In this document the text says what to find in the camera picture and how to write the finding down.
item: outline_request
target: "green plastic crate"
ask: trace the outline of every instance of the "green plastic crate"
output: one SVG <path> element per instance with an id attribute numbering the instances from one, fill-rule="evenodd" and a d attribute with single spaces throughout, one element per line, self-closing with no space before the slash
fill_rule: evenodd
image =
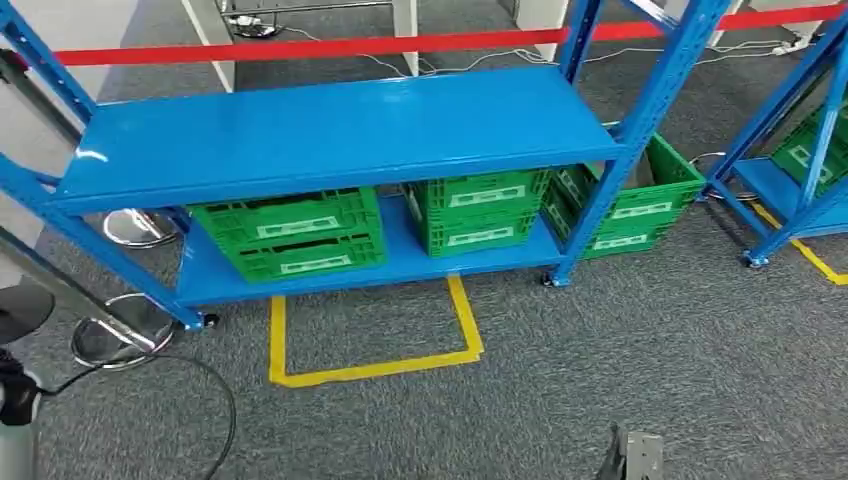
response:
<path id="1" fill-rule="evenodd" d="M 809 170 L 817 128 L 811 121 L 802 123 L 772 154 L 772 160 L 799 184 L 804 182 Z M 848 143 L 833 135 L 816 185 L 816 195 L 821 195 L 846 175 Z"/>
<path id="2" fill-rule="evenodd" d="M 430 219 L 450 222 L 491 211 L 538 210 L 550 178 L 550 170 L 536 169 L 425 180 L 410 186 Z"/>
<path id="3" fill-rule="evenodd" d="M 704 177 L 659 135 L 651 139 L 646 154 L 656 185 L 621 190 L 598 227 L 599 232 L 672 224 L 703 188 Z M 574 165 L 557 172 L 553 190 L 579 211 L 599 181 L 600 174 L 588 165 Z"/>
<path id="4" fill-rule="evenodd" d="M 250 283 L 363 268 L 386 260 L 382 236 L 374 233 L 225 251 L 224 254 Z"/>
<path id="5" fill-rule="evenodd" d="M 458 255 L 486 248 L 508 247 L 527 241 L 536 209 L 504 210 L 454 221 L 432 221 L 422 213 L 414 190 L 407 190 L 409 205 L 419 240 L 431 257 Z"/>
<path id="6" fill-rule="evenodd" d="M 187 209 L 222 250 L 381 231 L 372 187 L 191 205 Z"/>
<path id="7" fill-rule="evenodd" d="M 549 192 L 545 196 L 542 213 L 560 242 L 565 242 L 577 223 L 577 216 L 566 205 L 562 196 Z M 620 253 L 650 250 L 671 225 L 654 225 L 642 228 L 598 232 L 589 241 L 581 258 L 590 259 Z"/>

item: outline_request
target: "yellow floor tape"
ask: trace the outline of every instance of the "yellow floor tape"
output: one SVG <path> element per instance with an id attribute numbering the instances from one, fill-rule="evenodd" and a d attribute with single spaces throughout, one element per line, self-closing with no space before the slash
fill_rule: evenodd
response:
<path id="1" fill-rule="evenodd" d="M 480 338 L 471 305 L 468 303 L 465 288 L 462 286 L 462 280 L 458 275 L 451 275 L 447 277 L 447 280 L 456 317 L 459 320 L 462 335 L 465 337 L 465 350 L 395 362 L 372 363 L 357 367 L 288 375 L 286 373 L 286 298 L 273 297 L 271 299 L 269 379 L 273 383 L 286 387 L 311 387 L 326 382 L 362 380 L 364 378 L 473 363 L 480 360 L 480 354 L 483 353 L 483 341 Z"/>
<path id="2" fill-rule="evenodd" d="M 769 222 L 771 226 L 773 226 L 774 228 L 781 227 L 780 222 L 778 222 L 777 219 L 774 218 L 774 216 L 772 216 L 772 214 L 768 212 L 768 210 L 763 208 L 762 205 L 758 203 L 752 203 L 751 205 L 754 207 L 754 211 L 757 212 L 761 217 L 766 219 L 766 221 Z M 848 274 L 840 274 L 834 272 L 828 264 L 824 263 L 824 261 L 822 261 L 822 259 L 810 249 L 810 247 L 801 243 L 800 240 L 792 240 L 791 242 L 792 245 L 797 248 L 799 252 L 801 252 L 801 255 L 803 255 L 804 258 L 809 260 L 810 263 L 812 263 L 816 268 L 818 268 L 824 274 L 824 276 L 827 277 L 828 280 L 837 285 L 848 285 Z"/>

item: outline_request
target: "blue metal shelf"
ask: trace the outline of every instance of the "blue metal shelf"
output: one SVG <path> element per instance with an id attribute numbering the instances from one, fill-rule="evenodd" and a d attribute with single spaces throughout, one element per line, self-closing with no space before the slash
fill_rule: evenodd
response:
<path id="1" fill-rule="evenodd" d="M 562 254 L 545 222 L 537 219 L 524 245 L 494 248 L 444 258 L 430 258 L 414 236 L 403 197 L 380 200 L 388 263 L 371 268 L 314 275 L 273 283 L 250 284 L 221 255 L 201 228 L 186 236 L 177 282 L 178 302 L 186 306 L 267 298 L 444 277 L 448 273 L 479 273 L 554 265 Z"/>
<path id="2" fill-rule="evenodd" d="M 71 213 L 166 207 L 608 160 L 623 148 L 556 67 L 154 99 L 98 108 L 54 202 Z"/>
<path id="3" fill-rule="evenodd" d="M 602 0 L 570 5 L 559 66 L 508 68 L 236 94 L 96 105 L 12 7 L 0 0 L 0 33 L 86 125 L 56 179 L 0 154 L 0 188 L 82 250 L 101 260 L 188 328 L 188 305 L 556 264 L 569 274 L 683 86 L 729 0 L 692 0 L 680 19 L 630 1 L 668 33 L 633 107 L 607 133 L 575 84 Z M 383 209 L 390 263 L 367 270 L 246 284 L 202 231 L 189 231 L 181 274 L 170 289 L 109 243 L 81 215 L 159 209 L 189 229 L 186 204 L 257 198 L 426 178 L 606 161 L 607 168 L 561 251 L 543 222 L 520 247 L 431 259 L 403 210 Z"/>
<path id="4" fill-rule="evenodd" d="M 782 221 L 795 215 L 801 187 L 769 158 L 742 160 L 733 164 L 734 173 L 760 201 L 776 213 Z M 812 237 L 848 232 L 848 204 L 839 204 L 794 234 L 794 237 Z"/>

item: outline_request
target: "red barrier tape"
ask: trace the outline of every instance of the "red barrier tape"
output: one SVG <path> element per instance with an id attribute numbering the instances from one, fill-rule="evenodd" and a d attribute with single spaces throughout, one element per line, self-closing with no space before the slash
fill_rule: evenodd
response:
<path id="1" fill-rule="evenodd" d="M 843 5 L 802 7 L 769 12 L 745 12 L 725 15 L 719 30 L 743 30 L 772 27 L 787 23 L 833 20 Z M 451 33 L 417 37 L 371 37 L 323 42 L 254 42 L 238 45 L 169 46 L 116 48 L 106 50 L 67 50 L 56 52 L 66 66 L 154 65 L 210 61 L 279 60 L 284 58 L 342 57 L 359 54 L 380 55 L 402 52 L 439 52 L 480 48 L 513 47 L 540 43 L 560 43 L 566 29 L 509 30 L 482 33 Z M 658 37 L 662 32 L 647 22 L 605 23 L 598 25 L 594 40 L 624 40 Z"/>

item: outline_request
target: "shelf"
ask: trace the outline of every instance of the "shelf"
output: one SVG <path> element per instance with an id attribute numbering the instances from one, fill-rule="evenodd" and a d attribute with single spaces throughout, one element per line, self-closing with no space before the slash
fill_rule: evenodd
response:
<path id="1" fill-rule="evenodd" d="M 206 305 L 279 294 L 302 294 L 441 278 L 449 273 L 477 273 L 552 265 L 561 255 L 545 222 L 537 219 L 524 245 L 464 255 L 430 258 L 413 235 L 403 197 L 381 199 L 388 263 L 371 268 L 306 276 L 274 283 L 249 284 L 233 268 L 209 236 L 193 228 L 186 237 L 177 282 L 184 305 Z"/>
<path id="2" fill-rule="evenodd" d="M 52 202 L 186 205 L 612 159 L 556 67 L 104 105 Z"/>
<path id="3" fill-rule="evenodd" d="M 795 215 L 801 187 L 786 172 L 769 158 L 742 160 L 733 164 L 739 179 L 760 201 L 780 217 L 782 222 Z M 848 204 L 834 206 L 829 212 L 801 229 L 796 237 L 812 237 L 832 233 L 848 232 Z"/>

